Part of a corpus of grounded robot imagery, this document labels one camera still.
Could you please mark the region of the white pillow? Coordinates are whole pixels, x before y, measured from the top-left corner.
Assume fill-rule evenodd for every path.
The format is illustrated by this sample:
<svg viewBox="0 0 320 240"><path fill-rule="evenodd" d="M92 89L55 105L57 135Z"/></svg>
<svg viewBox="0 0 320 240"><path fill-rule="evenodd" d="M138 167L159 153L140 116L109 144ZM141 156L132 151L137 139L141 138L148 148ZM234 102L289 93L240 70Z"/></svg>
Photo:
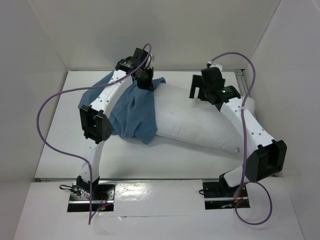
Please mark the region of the white pillow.
<svg viewBox="0 0 320 240"><path fill-rule="evenodd" d="M154 107L158 136L242 153L243 137L231 121L209 102L189 98L186 89L160 83L154 91Z"/></svg>

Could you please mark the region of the blue pillowcase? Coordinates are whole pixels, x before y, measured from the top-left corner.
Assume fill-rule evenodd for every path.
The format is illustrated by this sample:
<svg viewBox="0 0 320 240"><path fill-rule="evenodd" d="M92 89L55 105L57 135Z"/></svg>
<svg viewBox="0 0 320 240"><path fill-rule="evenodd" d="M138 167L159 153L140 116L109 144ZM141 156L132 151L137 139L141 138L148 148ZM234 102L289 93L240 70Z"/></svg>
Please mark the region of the blue pillowcase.
<svg viewBox="0 0 320 240"><path fill-rule="evenodd" d="M110 135L119 135L122 139L137 138L147 145L158 130L153 91L140 89L138 82L132 81L112 107L109 117L102 113L105 107L93 105L95 100L102 104L106 102L99 100L99 95L105 89L104 85L115 78L112 71L83 93L78 109L84 136L96 144L106 141Z"/></svg>

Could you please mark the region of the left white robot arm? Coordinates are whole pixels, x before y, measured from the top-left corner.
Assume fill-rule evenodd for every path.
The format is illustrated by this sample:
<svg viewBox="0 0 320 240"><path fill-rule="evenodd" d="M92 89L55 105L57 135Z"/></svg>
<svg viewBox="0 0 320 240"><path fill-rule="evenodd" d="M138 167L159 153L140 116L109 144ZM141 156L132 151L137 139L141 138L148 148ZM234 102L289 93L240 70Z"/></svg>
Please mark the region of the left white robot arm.
<svg viewBox="0 0 320 240"><path fill-rule="evenodd" d="M153 91L153 71L151 55L144 59L122 59L107 83L91 87L92 90L101 89L101 92L88 103L80 105L81 128L85 137L85 163L76 179L76 186L86 199L92 200L99 193L99 165L105 141L113 131L109 120L113 107L134 81L142 83L143 89Z"/></svg>

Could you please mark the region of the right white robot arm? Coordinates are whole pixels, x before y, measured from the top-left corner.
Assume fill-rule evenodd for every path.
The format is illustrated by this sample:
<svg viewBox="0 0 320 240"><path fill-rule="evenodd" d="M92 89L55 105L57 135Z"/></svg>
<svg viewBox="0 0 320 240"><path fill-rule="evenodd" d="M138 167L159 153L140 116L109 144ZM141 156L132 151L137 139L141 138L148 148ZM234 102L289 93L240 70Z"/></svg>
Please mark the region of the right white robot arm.
<svg viewBox="0 0 320 240"><path fill-rule="evenodd" d="M225 86L225 79L218 67L201 70L192 77L189 97L214 105L243 137L245 161L219 176L218 190L223 196L230 196L239 186L248 182L258 182L283 170L287 145L283 140L275 140L251 112L243 106L244 98L234 86Z"/></svg>

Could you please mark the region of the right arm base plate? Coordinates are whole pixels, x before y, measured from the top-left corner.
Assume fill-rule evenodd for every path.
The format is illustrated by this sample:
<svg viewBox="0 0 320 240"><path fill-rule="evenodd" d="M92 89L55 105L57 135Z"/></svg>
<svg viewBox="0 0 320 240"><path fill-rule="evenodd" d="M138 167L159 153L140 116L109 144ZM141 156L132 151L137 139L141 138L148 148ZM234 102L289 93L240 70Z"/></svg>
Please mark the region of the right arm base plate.
<svg viewBox="0 0 320 240"><path fill-rule="evenodd" d="M244 186L237 199L234 198L234 192L224 192L217 181L204 181L202 189L198 191L204 197L204 207L206 210L226 210L234 209L238 204L238 208L250 208L247 188Z"/></svg>

